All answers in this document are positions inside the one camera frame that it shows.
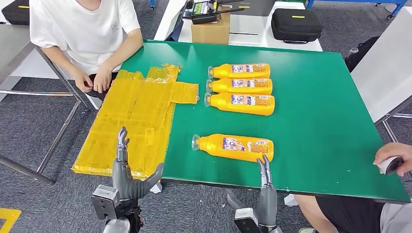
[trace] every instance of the person's hand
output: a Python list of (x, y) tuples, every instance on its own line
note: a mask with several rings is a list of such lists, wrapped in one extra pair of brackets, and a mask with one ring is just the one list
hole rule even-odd
[(112, 71), (113, 69), (110, 69), (103, 63), (97, 70), (96, 77), (94, 78), (93, 90), (99, 93), (107, 91), (112, 81)]
[(394, 156), (401, 156), (404, 160), (404, 163), (396, 170), (399, 176), (403, 176), (403, 174), (412, 170), (412, 146), (402, 143), (391, 142), (380, 148), (376, 153), (373, 164), (378, 165), (385, 159)]
[(93, 82), (89, 76), (81, 69), (75, 67), (69, 71), (70, 76), (74, 78), (76, 86), (83, 92), (89, 92), (93, 89)]

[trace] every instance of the bottle label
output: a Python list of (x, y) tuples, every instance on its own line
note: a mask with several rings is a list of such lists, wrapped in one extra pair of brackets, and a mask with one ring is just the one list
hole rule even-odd
[(259, 140), (257, 142), (248, 142), (247, 149), (254, 153), (269, 153), (269, 143), (266, 140)]
[(255, 87), (268, 87), (269, 80), (268, 79), (255, 79), (254, 85)]
[(245, 104), (245, 105), (270, 105), (270, 96), (267, 95), (232, 95), (231, 97), (232, 104)]
[(223, 138), (223, 149), (246, 151), (246, 148), (242, 144), (239, 144), (236, 139), (231, 137)]
[(245, 64), (245, 65), (232, 65), (233, 73), (245, 73), (245, 72), (265, 72), (265, 64)]
[(255, 87), (255, 80), (232, 79), (232, 87)]

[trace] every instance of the gray carpet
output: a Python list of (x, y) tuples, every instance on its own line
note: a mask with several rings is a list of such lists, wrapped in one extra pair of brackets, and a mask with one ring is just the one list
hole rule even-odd
[[(148, 1), (137, 1), (136, 10), (144, 38), (154, 37), (167, 1), (158, 0), (154, 11)], [(382, 9), (373, 4), (316, 2), (314, 7), (325, 25), (321, 38), (324, 50), (346, 51), (369, 37), (381, 34), (389, 22)], [(65, 91), (58, 80), (23, 78), (15, 90)], [(8, 95), (0, 102), (0, 153), (36, 169), (64, 122), (74, 98)], [(412, 106), (407, 110), (412, 113)], [(99, 184), (111, 185), (111, 178), (74, 174), (70, 167), (87, 136), (96, 111), (77, 111), (66, 134), (51, 158), (45, 175), (57, 180), (45, 186), (3, 165), (0, 166), (0, 206), (22, 210), (13, 233), (101, 232), (89, 196)], [(412, 144), (412, 121), (390, 120), (396, 136)], [(378, 130), (389, 142), (383, 127)], [(408, 174), (403, 180), (412, 180)], [(412, 183), (405, 183), (412, 196)], [(257, 191), (235, 190), (239, 199), (251, 205)], [(239, 232), (233, 223), (233, 209), (224, 198), (224, 189), (203, 185), (165, 183), (161, 194), (141, 200), (147, 225), (143, 233), (230, 233)], [(285, 233), (308, 226), (298, 207), (284, 207), (279, 194), (278, 224)]]

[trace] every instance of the yellow plastic bottle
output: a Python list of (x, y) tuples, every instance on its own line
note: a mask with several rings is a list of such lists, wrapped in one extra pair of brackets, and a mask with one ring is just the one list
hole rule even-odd
[(250, 162), (256, 162), (257, 158), (263, 160), (264, 154), (272, 161), (274, 153), (273, 142), (269, 139), (218, 133), (206, 137), (195, 134), (192, 138), (192, 149), (204, 150), (214, 156)]
[(269, 116), (275, 109), (275, 98), (270, 95), (223, 92), (205, 94), (205, 106), (223, 111)]
[(271, 79), (229, 79), (224, 78), (217, 81), (206, 80), (206, 92), (234, 92), (250, 94), (272, 93)]
[(269, 78), (270, 66), (266, 63), (242, 65), (223, 64), (219, 67), (209, 67), (208, 76), (209, 79)]

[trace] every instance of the person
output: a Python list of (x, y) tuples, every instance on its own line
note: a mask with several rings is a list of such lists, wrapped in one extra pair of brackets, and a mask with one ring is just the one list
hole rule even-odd
[(81, 91), (103, 100), (121, 64), (143, 45), (132, 0), (29, 4), (31, 42), (66, 70)]
[[(403, 176), (412, 170), (412, 146), (389, 143), (380, 148), (374, 165), (393, 156), (402, 156), (404, 163), (396, 170)], [(314, 228), (300, 233), (410, 233), (412, 203), (384, 204), (353, 197), (312, 197), (295, 195), (300, 209)]]

